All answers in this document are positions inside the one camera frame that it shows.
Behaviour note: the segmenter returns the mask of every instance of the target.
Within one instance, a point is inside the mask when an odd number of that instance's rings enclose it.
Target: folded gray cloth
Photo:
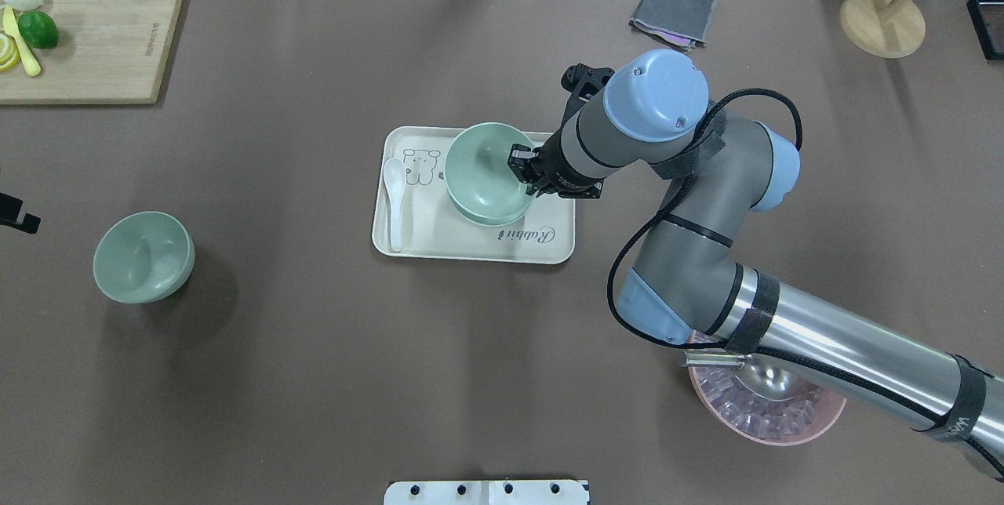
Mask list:
[[[642,0],[631,16],[631,25],[689,50],[697,43],[707,44],[705,36],[716,1]]]

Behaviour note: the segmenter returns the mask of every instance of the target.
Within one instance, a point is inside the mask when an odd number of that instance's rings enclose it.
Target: robotic arm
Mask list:
[[[584,105],[570,105],[535,151],[514,145],[509,165],[528,194],[567,198],[598,198],[603,179],[639,160],[672,180],[640,231],[648,235],[613,311],[621,324],[672,347],[690,347],[693,330],[703,331],[722,339],[716,347],[755,354],[957,444],[1004,482],[1004,382],[729,259],[746,213],[772,209],[794,186],[795,145],[719,111],[735,94],[709,111],[704,75],[680,52],[647,52],[616,73],[578,68],[563,84],[569,103]]]

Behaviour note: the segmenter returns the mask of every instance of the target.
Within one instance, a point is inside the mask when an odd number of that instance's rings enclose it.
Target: lemon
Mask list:
[[[0,33],[0,72],[13,68],[20,60],[14,40],[9,34]]]

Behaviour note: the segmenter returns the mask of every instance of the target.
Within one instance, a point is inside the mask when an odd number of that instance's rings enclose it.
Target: cartoon animal drawing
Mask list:
[[[406,149],[405,168],[408,172],[409,186],[428,186],[436,179],[436,166],[442,156],[440,151],[420,151]]]

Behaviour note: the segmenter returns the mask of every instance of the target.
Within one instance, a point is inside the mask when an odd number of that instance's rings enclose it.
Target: yellow knife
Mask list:
[[[28,43],[24,41],[24,37],[21,37],[21,30],[18,30],[17,27],[17,19],[14,18],[14,8],[11,8],[10,5],[4,5],[3,8],[3,30],[14,37],[17,51],[21,54],[21,64],[24,64],[24,71],[32,77],[42,73],[42,66],[38,65],[38,59],[35,59],[35,54],[32,54]]]

